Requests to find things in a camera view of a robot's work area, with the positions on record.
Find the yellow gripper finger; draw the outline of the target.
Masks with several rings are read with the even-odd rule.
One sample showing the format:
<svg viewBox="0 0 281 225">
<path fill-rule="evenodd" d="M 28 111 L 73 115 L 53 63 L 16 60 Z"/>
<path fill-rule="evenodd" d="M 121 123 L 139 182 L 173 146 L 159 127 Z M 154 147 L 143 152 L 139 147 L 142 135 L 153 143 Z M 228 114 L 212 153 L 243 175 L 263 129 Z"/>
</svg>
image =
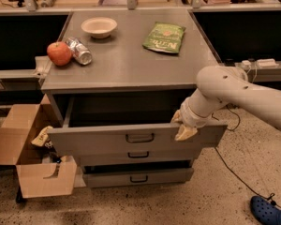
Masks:
<svg viewBox="0 0 281 225">
<path fill-rule="evenodd" d="M 185 141 L 194 135 L 196 135 L 198 130 L 195 127 L 186 127 L 185 125 L 180 125 L 177 134 L 175 135 L 175 140 Z"/>
<path fill-rule="evenodd" d="M 173 117 L 170 120 L 172 123 L 181 123 L 182 122 L 182 118 L 181 118 L 181 113 L 179 110 L 177 110 Z"/>
</svg>

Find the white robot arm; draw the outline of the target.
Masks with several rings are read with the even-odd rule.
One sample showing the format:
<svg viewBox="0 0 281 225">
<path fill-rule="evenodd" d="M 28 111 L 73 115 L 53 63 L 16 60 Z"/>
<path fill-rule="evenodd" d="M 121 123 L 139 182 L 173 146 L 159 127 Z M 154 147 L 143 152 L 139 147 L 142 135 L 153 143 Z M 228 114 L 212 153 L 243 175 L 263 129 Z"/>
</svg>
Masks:
<svg viewBox="0 0 281 225">
<path fill-rule="evenodd" d="M 281 131 L 281 91 L 253 84 L 238 67 L 204 67 L 196 77 L 197 89 L 172 117 L 179 129 L 176 141 L 185 141 L 203 128 L 212 114 L 229 103 L 237 105 Z"/>
</svg>

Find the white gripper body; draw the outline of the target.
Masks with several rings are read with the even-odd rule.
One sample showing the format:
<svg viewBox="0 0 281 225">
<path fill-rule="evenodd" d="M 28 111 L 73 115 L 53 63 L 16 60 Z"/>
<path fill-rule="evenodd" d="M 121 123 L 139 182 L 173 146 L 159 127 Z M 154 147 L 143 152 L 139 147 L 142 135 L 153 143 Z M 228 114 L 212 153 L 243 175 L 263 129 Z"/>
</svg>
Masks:
<svg viewBox="0 0 281 225">
<path fill-rule="evenodd" d="M 205 98 L 188 97 L 181 104 L 180 114 L 185 126 L 202 128 L 211 119 L 211 103 Z"/>
</svg>

